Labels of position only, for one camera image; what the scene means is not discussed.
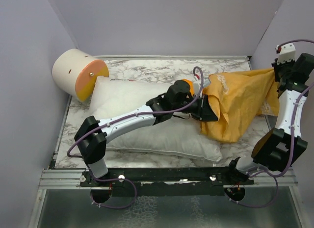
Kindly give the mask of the white pillow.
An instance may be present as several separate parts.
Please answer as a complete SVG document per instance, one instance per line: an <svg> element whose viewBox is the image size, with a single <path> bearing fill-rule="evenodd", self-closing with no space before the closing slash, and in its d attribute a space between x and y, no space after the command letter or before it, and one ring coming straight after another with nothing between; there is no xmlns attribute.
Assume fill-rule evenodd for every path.
<svg viewBox="0 0 314 228"><path fill-rule="evenodd" d="M170 87L167 83L97 78L90 113L106 133L107 148L219 161L219 143L200 133L198 121L161 108Z"/></svg>

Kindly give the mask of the orange Mickey Mouse pillowcase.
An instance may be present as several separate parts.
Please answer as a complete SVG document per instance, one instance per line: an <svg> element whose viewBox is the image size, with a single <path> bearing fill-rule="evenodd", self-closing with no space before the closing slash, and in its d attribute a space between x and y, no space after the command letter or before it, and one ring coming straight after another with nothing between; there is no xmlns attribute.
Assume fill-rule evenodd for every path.
<svg viewBox="0 0 314 228"><path fill-rule="evenodd" d="M217 73L204 88L216 122L201 122L200 132L225 143L237 142L259 115L277 116L279 100L273 68Z"/></svg>

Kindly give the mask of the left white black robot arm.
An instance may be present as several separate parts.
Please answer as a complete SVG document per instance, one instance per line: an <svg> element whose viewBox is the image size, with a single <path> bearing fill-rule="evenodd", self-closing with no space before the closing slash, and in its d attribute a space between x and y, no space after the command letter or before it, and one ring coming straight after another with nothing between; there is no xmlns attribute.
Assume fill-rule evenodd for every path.
<svg viewBox="0 0 314 228"><path fill-rule="evenodd" d="M90 170L91 180L97 186L108 182L108 168L105 163L107 143L139 128L165 122L175 112L188 113L201 122L218 120L209 104L208 95L202 91L193 94L190 85L184 80L175 81L165 93L148 100L131 113L104 120L96 120L94 116L87 117L74 136L74 145L78 147Z"/></svg>

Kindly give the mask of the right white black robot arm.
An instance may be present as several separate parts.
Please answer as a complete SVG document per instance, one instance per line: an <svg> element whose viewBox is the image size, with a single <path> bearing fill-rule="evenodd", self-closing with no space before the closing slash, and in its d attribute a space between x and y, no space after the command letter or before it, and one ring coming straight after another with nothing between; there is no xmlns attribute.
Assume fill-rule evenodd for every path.
<svg viewBox="0 0 314 228"><path fill-rule="evenodd" d="M281 177L307 148L308 143L301 138L300 121L310 89L305 83L314 69L314 57L302 53L297 60L288 60L280 55L272 67L279 99L275 127L257 142L250 157L230 162L225 172L230 184L245 182L261 173Z"/></svg>

